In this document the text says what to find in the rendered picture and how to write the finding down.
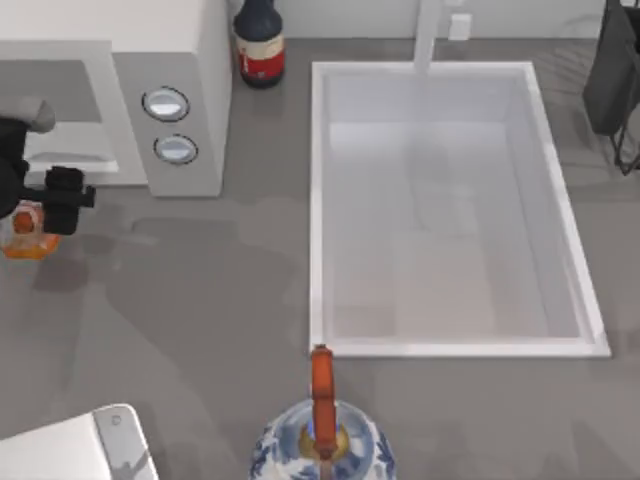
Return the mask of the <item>orange bottle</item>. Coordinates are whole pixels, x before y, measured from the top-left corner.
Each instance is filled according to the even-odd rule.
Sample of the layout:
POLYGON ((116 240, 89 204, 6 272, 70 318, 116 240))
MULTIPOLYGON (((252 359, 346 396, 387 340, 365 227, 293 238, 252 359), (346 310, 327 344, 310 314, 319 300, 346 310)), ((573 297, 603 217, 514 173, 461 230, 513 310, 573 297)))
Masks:
POLYGON ((60 235, 44 231, 44 209, 37 202, 21 201, 0 220, 0 251, 11 259, 41 260, 53 253, 60 235))

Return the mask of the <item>pale grey rounded box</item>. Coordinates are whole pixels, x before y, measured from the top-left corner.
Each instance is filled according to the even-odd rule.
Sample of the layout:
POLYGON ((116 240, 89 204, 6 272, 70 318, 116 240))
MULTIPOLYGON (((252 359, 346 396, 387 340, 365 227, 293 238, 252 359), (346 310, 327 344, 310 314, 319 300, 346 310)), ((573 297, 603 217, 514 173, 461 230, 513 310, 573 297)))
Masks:
POLYGON ((29 131, 44 134, 52 131, 56 125, 53 108, 42 99, 22 98, 6 111, 6 116, 22 121, 29 131))

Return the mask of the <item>small round microwave knob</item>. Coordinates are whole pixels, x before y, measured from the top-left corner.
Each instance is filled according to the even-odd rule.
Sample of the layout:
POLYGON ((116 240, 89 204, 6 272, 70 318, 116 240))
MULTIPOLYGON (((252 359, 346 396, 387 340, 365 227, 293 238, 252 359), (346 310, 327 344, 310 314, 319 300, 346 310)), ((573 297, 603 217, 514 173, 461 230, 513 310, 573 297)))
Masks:
POLYGON ((186 165, 197 159, 199 149, 188 136, 181 134, 157 138, 153 145, 156 157, 173 165, 186 165))

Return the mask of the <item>large round microwave knob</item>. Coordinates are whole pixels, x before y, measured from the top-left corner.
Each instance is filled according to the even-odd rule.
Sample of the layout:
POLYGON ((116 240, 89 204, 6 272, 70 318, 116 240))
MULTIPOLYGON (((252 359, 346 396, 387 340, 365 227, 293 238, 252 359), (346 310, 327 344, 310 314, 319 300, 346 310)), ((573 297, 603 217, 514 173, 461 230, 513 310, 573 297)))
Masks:
POLYGON ((188 98, 179 90, 163 86, 142 96, 142 107, 145 112, 160 122, 178 122, 190 111, 188 98))

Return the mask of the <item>pale microwave oven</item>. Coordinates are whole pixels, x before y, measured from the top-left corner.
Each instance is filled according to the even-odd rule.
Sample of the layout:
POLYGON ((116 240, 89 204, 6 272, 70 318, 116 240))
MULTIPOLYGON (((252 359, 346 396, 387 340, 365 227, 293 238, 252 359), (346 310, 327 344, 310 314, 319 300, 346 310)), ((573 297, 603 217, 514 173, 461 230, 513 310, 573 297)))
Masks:
POLYGON ((55 128, 30 133, 29 183, 54 165, 93 185, 142 185, 157 197, 215 197, 223 184, 232 93, 226 0, 0 0, 0 112, 35 97, 55 128), (168 86, 188 115, 160 122, 145 92, 168 86), (181 134, 196 160, 159 160, 157 138, 181 134))

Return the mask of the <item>dark bottle with red label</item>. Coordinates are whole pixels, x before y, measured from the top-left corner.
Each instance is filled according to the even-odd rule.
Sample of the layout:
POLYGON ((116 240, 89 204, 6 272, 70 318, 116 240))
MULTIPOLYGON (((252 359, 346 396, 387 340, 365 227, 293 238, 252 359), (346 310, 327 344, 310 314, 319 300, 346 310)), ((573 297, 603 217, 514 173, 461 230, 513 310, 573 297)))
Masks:
POLYGON ((256 89, 279 83, 285 71, 285 43, 274 0, 244 0, 232 26, 244 82, 256 89))

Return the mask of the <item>white and grey appliance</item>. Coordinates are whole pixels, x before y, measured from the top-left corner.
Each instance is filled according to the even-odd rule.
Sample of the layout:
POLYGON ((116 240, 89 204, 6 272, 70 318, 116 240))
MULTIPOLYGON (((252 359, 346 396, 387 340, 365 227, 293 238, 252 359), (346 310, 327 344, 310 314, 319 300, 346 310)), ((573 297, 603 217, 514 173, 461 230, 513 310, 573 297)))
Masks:
POLYGON ((0 440, 0 480, 160 480, 140 418, 127 403, 0 440))

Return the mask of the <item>blue and white teapot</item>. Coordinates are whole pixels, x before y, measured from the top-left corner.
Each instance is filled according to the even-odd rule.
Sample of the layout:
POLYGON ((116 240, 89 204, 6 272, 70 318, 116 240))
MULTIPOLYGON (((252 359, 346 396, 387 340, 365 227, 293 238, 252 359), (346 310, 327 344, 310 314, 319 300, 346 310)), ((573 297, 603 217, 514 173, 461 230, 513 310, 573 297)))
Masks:
POLYGON ((335 397, 333 351, 311 351, 310 396, 271 420, 252 452, 247 480, 398 480, 381 428, 335 397))

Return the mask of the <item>white sink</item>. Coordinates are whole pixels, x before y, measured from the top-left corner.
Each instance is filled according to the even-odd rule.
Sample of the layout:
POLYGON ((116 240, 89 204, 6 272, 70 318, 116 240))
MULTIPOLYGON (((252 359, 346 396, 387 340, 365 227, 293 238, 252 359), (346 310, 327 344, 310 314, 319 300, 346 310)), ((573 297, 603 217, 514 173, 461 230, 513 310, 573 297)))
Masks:
POLYGON ((610 356, 531 62, 316 62, 310 160, 311 345, 610 356))

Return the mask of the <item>tall white tap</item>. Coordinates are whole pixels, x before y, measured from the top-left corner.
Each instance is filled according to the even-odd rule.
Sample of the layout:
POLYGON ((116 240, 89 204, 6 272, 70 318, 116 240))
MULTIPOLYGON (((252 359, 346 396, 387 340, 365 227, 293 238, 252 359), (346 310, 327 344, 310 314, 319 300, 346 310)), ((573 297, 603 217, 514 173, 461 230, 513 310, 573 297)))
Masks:
POLYGON ((465 3, 466 0, 419 0, 413 53, 413 66, 417 74, 426 75, 429 70, 443 15, 465 3))

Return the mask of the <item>small white tap lever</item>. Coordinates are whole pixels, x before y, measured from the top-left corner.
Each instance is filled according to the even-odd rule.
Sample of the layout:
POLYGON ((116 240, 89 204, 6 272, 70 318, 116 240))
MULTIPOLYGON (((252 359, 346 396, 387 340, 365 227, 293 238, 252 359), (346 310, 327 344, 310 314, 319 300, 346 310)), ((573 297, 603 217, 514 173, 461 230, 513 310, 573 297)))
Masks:
POLYGON ((454 13, 450 17, 449 41, 467 41, 471 38, 473 16, 469 13, 454 13))

